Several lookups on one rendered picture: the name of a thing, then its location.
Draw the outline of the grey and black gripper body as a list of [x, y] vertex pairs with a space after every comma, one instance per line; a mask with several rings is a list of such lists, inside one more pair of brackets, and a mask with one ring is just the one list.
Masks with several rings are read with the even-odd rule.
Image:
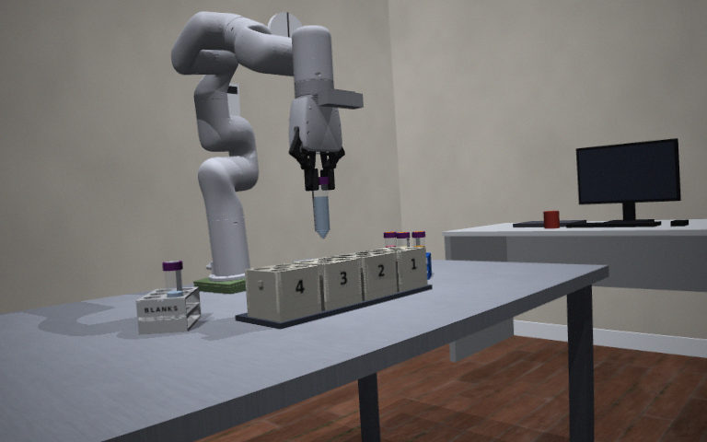
[[318, 96], [292, 100], [289, 117], [289, 146], [299, 127], [300, 151], [338, 152], [342, 149], [342, 127], [338, 108], [318, 106]]

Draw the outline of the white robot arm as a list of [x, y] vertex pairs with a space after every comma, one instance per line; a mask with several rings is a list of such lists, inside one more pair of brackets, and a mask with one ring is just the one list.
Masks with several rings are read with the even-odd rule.
[[240, 15], [199, 12], [174, 43], [171, 62], [181, 75], [204, 75], [194, 91], [202, 147], [232, 151], [229, 157], [205, 160], [198, 170], [213, 257], [206, 265], [212, 270], [209, 280], [245, 279], [245, 270], [253, 268], [236, 192], [255, 186], [259, 166], [250, 123], [229, 116], [227, 90], [238, 64], [263, 74], [294, 76], [295, 72], [295, 98], [318, 96], [319, 106], [363, 108], [363, 94], [334, 89], [331, 35], [321, 26], [298, 28], [287, 38], [272, 35], [265, 25]]

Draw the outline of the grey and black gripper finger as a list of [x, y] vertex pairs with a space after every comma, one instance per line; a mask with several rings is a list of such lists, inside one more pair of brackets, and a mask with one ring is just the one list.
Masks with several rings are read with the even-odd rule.
[[305, 172], [306, 191], [317, 191], [319, 189], [319, 171], [318, 169], [315, 169], [316, 151], [307, 151], [306, 149], [303, 149], [303, 147], [300, 151], [301, 144], [302, 142], [299, 137], [299, 128], [297, 128], [293, 143], [289, 149], [289, 154], [296, 158], [298, 163], [301, 165], [301, 169]]
[[[341, 159], [344, 155], [345, 152], [343, 148], [335, 153], [320, 152], [321, 164], [323, 168], [320, 171], [320, 177], [329, 177], [328, 190], [335, 189], [334, 169], [336, 169], [336, 164], [338, 163], [339, 159]], [[327, 159], [327, 156], [329, 156], [329, 159]]]

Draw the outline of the white tube rack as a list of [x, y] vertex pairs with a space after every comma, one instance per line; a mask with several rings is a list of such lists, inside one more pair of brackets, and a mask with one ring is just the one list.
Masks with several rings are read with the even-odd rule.
[[136, 300], [136, 310], [139, 334], [188, 332], [202, 316], [199, 286], [183, 287], [183, 297], [156, 289]]

